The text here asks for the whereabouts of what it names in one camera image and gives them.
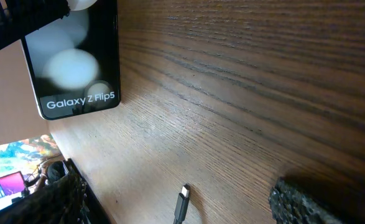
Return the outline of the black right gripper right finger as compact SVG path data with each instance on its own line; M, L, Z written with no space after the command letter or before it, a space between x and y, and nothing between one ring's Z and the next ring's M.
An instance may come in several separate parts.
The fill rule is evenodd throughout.
M269 194L277 224L343 224L344 221L292 181L279 177Z

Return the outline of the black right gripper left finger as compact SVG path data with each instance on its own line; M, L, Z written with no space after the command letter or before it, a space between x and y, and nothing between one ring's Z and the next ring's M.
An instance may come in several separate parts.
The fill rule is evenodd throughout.
M48 185L0 210L0 224L111 222L71 159L54 162L47 176Z

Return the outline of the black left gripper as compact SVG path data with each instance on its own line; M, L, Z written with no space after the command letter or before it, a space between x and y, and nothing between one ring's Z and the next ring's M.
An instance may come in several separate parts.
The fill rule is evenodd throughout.
M67 0L0 0L0 50L69 12Z

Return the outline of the colourful laptop screen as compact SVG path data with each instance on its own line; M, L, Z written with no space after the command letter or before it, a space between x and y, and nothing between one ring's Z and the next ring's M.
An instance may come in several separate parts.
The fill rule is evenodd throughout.
M0 210L10 206L15 198L22 197L24 189L21 171L0 177Z

